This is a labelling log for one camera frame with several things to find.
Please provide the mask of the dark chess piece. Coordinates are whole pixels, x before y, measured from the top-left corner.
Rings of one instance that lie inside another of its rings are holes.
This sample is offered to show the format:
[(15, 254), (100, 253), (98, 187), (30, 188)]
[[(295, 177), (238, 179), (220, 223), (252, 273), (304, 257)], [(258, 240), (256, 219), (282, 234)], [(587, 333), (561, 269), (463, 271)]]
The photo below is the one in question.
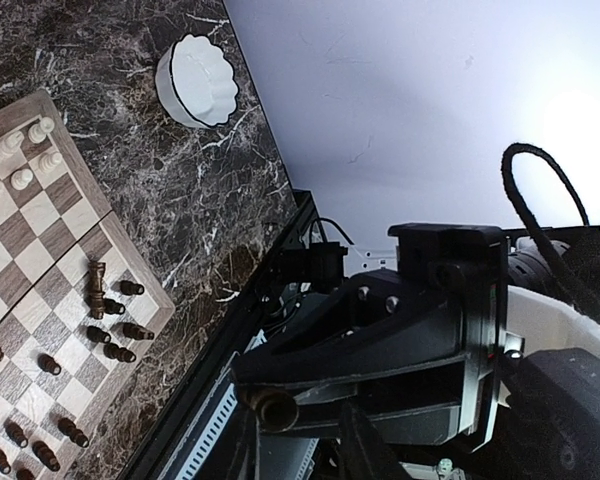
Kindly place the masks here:
[(132, 340), (154, 340), (155, 333), (141, 325), (125, 322), (122, 324), (122, 332), (126, 338)]

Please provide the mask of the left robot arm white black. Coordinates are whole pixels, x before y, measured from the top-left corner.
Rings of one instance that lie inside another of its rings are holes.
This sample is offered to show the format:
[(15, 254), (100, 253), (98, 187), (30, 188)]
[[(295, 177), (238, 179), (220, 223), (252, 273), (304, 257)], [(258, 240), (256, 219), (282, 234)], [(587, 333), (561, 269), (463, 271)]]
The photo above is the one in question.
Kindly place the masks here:
[(240, 445), (255, 433), (339, 441), (343, 479), (411, 479), (396, 445), (488, 443), (500, 402), (504, 451), (520, 479), (600, 479), (600, 354), (582, 346), (526, 353), (506, 329), (511, 288), (600, 326), (600, 229), (569, 241), (542, 228), (513, 174), (527, 143), (506, 148), (505, 193), (519, 230), (392, 226), (395, 269), (344, 281), (300, 327), (236, 358)]

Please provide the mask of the dark pawn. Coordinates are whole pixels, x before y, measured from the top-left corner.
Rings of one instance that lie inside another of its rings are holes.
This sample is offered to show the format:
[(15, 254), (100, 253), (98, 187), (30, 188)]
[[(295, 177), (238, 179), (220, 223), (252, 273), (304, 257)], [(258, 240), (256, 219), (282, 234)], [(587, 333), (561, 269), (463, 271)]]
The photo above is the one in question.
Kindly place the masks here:
[(9, 439), (19, 448), (24, 449), (28, 446), (29, 440), (19, 424), (9, 421), (5, 424), (4, 430)]
[(104, 299), (104, 311), (108, 315), (123, 315), (126, 312), (126, 307), (113, 299)]
[(7, 459), (6, 453), (0, 449), (0, 473), (8, 475), (12, 471), (12, 467)]
[(130, 280), (120, 280), (119, 290), (126, 296), (139, 296), (144, 294), (145, 287), (140, 283), (132, 282)]
[(62, 372), (62, 367), (59, 363), (48, 354), (41, 354), (38, 356), (38, 365), (42, 371), (53, 376), (58, 376)]
[(94, 343), (107, 344), (111, 342), (111, 335), (99, 327), (89, 325), (86, 328), (87, 338)]

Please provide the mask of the dark tall piece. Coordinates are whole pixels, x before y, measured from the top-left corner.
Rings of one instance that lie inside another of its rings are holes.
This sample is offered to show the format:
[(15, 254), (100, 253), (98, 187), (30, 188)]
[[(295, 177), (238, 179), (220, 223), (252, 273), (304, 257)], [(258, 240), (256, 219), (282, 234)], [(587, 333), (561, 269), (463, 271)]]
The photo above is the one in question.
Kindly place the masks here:
[(103, 353), (107, 358), (121, 363), (134, 363), (137, 359), (134, 352), (114, 343), (106, 343), (103, 346)]
[(81, 448), (87, 448), (89, 446), (89, 438), (71, 419), (67, 417), (61, 418), (58, 421), (58, 429), (75, 445), (78, 445)]

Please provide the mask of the dark piece back corner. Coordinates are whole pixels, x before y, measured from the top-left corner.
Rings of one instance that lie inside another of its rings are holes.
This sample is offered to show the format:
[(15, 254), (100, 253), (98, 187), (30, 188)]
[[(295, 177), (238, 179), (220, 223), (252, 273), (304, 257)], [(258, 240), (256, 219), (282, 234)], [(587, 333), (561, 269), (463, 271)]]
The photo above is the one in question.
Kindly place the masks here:
[(21, 468), (16, 472), (17, 480), (35, 480), (35, 475), (27, 468)]

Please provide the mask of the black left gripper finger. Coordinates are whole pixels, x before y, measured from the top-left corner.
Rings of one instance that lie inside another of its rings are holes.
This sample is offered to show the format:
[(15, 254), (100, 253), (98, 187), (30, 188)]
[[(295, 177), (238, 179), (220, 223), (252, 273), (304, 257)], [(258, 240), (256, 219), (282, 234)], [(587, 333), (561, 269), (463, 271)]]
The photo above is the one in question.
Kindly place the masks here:
[(461, 349), (459, 296), (396, 272), (357, 274), (307, 317), (233, 361), (236, 385), (311, 388), (374, 379)]
[(459, 479), (460, 471), (442, 459), (437, 467), (410, 464), (407, 469), (354, 403), (346, 401), (339, 418), (340, 479)]

